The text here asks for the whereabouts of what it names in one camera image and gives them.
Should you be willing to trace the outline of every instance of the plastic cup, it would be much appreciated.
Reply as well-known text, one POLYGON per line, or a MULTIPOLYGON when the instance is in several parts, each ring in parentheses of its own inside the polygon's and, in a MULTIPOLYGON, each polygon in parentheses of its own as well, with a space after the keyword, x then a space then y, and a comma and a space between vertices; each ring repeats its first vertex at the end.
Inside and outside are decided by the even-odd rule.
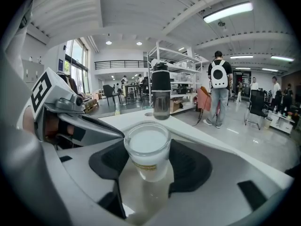
POLYGON ((124 146, 144 180, 158 182, 166 175, 170 141, 169 131, 152 121, 142 122, 129 130, 124 146))

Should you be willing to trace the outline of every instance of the ceiling light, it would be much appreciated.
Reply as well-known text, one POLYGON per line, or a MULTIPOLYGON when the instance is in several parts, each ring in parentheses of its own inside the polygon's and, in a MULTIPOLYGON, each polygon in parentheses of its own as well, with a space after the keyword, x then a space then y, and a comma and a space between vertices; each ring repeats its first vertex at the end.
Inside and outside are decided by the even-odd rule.
POLYGON ((287 58, 287 57, 280 57, 280 56, 272 56, 272 59, 279 59, 279 60, 284 60, 284 61, 288 61, 288 62, 292 62, 293 58, 287 58))
POLYGON ((272 71, 272 72, 278 72, 278 70, 271 70, 271 69, 264 69, 264 68, 262 70, 272 71))
POLYGON ((253 58, 253 55, 230 56, 230 58, 253 58))
POLYGON ((232 6, 229 8, 225 8, 223 10, 220 10, 220 11, 212 13, 208 16, 205 16, 204 21, 206 23, 210 23, 210 22, 213 22, 213 21, 218 20, 223 17, 228 17, 228 16, 231 16, 234 14, 244 13, 244 12, 248 12, 248 11, 252 11, 252 10, 253 10, 252 3, 247 2, 247 3, 235 5, 235 6, 232 6))
POLYGON ((239 134, 239 132, 234 131, 234 130, 231 130, 231 129, 229 129, 229 128, 227 128, 227 130, 232 131, 232 132, 234 132, 234 133, 236 133, 236 134, 239 134))

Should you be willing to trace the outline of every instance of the railing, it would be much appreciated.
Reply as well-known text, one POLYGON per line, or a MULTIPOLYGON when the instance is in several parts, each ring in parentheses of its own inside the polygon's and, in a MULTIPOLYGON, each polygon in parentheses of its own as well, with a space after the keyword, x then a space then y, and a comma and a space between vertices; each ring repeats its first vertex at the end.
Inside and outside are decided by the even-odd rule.
POLYGON ((147 68, 147 61, 143 60, 108 60, 95 62, 95 69, 111 68, 147 68))

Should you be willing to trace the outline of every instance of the trash can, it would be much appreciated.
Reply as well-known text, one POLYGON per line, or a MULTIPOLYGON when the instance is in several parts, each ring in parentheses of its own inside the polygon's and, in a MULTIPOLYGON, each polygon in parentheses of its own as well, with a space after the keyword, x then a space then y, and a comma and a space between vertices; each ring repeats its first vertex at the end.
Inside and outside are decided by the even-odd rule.
POLYGON ((269 126, 271 125, 271 123, 272 123, 272 119, 271 119, 270 117, 266 117, 266 118, 264 119, 263 127, 264 127, 265 129, 268 129, 269 126))

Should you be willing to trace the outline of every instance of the window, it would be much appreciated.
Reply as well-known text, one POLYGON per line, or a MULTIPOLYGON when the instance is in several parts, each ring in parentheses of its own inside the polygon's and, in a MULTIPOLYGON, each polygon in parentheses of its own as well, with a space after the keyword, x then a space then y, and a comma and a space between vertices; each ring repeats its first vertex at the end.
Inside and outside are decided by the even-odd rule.
POLYGON ((80 39, 70 40, 66 46, 64 73, 74 79, 78 92, 89 93, 87 59, 88 50, 80 39))

